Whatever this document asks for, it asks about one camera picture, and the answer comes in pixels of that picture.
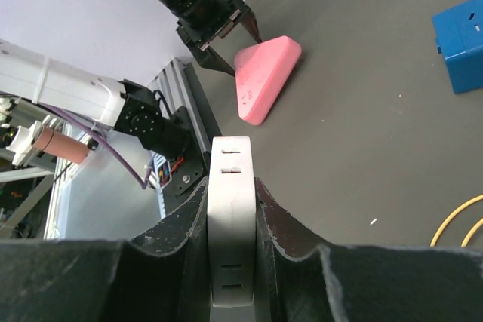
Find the white square socket adapter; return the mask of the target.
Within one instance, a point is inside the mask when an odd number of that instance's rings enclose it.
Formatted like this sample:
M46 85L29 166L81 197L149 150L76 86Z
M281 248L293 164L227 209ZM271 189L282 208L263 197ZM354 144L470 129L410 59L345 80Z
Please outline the white square socket adapter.
M217 308L253 301L256 193L251 140L213 138L207 199L211 299Z

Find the pink triangular power strip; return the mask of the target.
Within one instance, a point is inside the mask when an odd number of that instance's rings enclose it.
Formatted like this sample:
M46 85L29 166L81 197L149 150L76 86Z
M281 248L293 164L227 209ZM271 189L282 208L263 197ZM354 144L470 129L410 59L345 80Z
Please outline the pink triangular power strip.
M236 99L241 120L254 126L264 122L301 54L300 44L284 35L244 48L235 55Z

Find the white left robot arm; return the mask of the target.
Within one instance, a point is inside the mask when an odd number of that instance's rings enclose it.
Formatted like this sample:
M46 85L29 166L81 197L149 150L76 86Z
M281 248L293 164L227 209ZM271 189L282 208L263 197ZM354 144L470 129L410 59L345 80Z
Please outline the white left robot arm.
M261 43L257 19L244 0L159 0L176 18L176 32L200 67L234 75L211 47L238 24ZM164 117L155 93L129 80L100 77L34 51L1 42L1 90L34 103L82 114L135 136L150 151L175 160L194 145L179 119Z

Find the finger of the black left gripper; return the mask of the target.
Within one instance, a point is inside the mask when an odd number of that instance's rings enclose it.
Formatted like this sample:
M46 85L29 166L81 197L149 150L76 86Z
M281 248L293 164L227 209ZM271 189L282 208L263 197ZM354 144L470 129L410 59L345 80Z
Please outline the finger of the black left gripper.
M263 42L257 25L257 19L253 14L246 14L243 17L243 27L256 43Z
M194 48L194 58L200 67L234 76L234 69L211 47Z

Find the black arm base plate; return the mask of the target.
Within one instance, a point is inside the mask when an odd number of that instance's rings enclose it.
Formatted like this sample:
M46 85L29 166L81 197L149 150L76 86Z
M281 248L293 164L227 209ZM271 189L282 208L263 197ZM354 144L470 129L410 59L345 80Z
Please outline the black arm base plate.
M208 153L202 150L195 135L189 110L179 107L173 115L176 125L189 132L191 142L183 155L175 161L154 153L153 173L157 179L160 208L168 215L177 209L192 194L201 179L207 175Z

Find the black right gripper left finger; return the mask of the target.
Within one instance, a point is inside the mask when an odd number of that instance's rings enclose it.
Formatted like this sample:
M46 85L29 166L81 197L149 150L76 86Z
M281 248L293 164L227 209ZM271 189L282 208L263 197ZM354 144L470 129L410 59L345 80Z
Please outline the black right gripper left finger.
M207 193L131 241L2 241L1 319L209 320Z

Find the yellow charger with cable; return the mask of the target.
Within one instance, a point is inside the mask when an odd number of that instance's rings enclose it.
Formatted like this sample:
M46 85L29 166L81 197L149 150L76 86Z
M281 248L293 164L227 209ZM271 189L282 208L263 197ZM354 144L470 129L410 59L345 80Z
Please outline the yellow charger with cable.
M437 204L431 211L435 221L429 246L482 250L482 193Z

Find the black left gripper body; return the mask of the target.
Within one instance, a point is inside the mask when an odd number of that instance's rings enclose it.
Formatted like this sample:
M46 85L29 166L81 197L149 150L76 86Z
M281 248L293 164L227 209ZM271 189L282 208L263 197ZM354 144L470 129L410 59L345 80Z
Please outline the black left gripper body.
M244 0L187 0L175 13L177 34L188 48L204 51L244 21L251 8Z

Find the blue cube power socket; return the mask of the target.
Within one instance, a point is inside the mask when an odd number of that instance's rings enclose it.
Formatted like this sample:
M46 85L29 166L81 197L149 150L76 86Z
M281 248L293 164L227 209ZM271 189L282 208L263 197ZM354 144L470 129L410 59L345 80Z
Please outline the blue cube power socket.
M482 87L482 0L468 0L432 16L435 46L442 55L452 90Z

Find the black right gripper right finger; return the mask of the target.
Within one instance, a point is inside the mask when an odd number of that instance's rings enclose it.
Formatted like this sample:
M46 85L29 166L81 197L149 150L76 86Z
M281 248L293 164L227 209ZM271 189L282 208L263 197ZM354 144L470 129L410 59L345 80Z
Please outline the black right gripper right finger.
M258 321L482 319L480 251L333 244L255 188Z

